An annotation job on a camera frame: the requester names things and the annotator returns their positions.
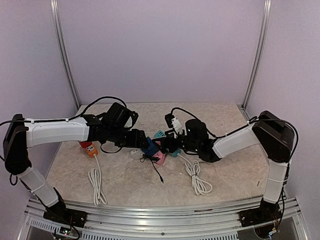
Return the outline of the blue cube socket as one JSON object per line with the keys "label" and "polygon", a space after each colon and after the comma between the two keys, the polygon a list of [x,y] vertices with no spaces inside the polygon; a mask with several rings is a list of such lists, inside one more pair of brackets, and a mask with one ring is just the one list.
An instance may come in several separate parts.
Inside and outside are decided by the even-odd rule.
{"label": "blue cube socket", "polygon": [[159,151],[159,148],[152,142],[150,137],[147,137],[141,145],[141,151],[141,156],[154,156]]}

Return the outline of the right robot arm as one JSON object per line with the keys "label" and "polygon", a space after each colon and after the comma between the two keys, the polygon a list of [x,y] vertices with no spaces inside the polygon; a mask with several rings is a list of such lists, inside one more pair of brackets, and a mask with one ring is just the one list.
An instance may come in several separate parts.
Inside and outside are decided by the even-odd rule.
{"label": "right robot arm", "polygon": [[284,196],[291,159],[299,141],[298,131],[290,122],[265,110],[244,126],[223,136],[215,136],[197,117],[186,121],[185,126],[173,113],[164,118],[170,130],[153,140],[162,153],[180,149],[195,154],[204,162],[215,163],[245,149],[261,147],[268,160],[265,190],[259,207],[239,212],[240,222],[242,227],[248,227],[281,221],[283,208],[279,202]]}

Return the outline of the white USB charger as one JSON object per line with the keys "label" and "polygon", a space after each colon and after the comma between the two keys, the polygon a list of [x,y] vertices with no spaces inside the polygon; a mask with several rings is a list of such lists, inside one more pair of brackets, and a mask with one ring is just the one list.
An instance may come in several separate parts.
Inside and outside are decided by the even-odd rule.
{"label": "white USB charger", "polygon": [[130,151],[130,155],[134,160],[139,160],[142,158],[143,152],[141,149],[133,149]]}

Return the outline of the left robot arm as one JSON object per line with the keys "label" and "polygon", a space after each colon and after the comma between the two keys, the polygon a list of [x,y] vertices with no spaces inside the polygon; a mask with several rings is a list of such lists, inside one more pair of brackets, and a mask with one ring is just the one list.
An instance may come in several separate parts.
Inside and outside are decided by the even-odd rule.
{"label": "left robot arm", "polygon": [[8,121],[3,140],[4,165],[45,206],[44,218],[71,224],[75,211],[68,209],[59,192],[48,184],[29,159],[28,149],[60,142],[106,142],[119,148],[147,148],[145,132],[134,129],[138,113],[117,102],[99,115],[65,119],[32,119],[16,114]]}

